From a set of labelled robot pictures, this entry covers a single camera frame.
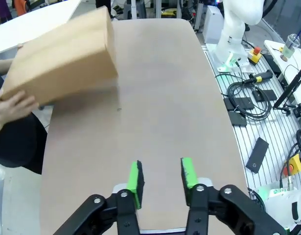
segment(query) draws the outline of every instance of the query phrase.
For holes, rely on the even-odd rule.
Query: black rectangular device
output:
[[[268,147],[269,144],[265,140],[260,137],[257,139],[254,149],[246,164],[246,167],[253,173],[257,174],[259,172]]]
[[[229,113],[232,126],[240,126],[240,127],[247,126],[246,118],[243,117],[240,113],[237,112],[228,112],[228,113]]]
[[[270,101],[278,99],[273,90],[264,90],[263,92],[267,95]],[[258,91],[253,91],[253,96],[257,102],[265,101],[263,96]]]
[[[255,108],[255,106],[252,103],[250,97],[234,98],[234,100],[237,103],[237,105],[240,106],[242,109],[251,110],[251,109]],[[226,106],[228,111],[234,111],[235,110],[236,107],[234,107],[232,105],[229,98],[224,98],[223,101],[224,101],[225,106]]]

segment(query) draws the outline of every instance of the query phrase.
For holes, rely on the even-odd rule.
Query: bolt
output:
[[[204,191],[205,189],[204,189],[203,186],[198,186],[198,187],[196,188],[196,190],[199,191],[199,192],[201,192],[201,191]]]
[[[224,193],[225,193],[225,194],[230,194],[230,193],[232,193],[232,189],[226,188],[226,189],[224,190]]]
[[[101,200],[100,200],[99,198],[95,198],[93,202],[94,202],[94,203],[100,203]]]

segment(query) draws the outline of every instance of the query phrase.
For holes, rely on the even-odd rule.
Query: white floor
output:
[[[74,15],[80,15],[95,8],[94,0],[83,2]],[[249,42],[263,47],[264,40],[280,41],[277,34],[270,31],[265,23],[251,26],[246,33]],[[48,130],[52,108],[46,107],[35,114]],[[41,176],[20,167],[5,169],[2,222],[4,235],[38,235],[39,229],[39,191]]]

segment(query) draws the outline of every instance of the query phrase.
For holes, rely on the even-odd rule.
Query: cardboard box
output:
[[[46,104],[117,78],[114,31],[106,7],[81,15],[19,49],[2,99],[24,90]]]

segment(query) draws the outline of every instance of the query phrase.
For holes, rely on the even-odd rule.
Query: purple pants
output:
[[[6,0],[0,0],[0,19],[2,22],[12,19]]]

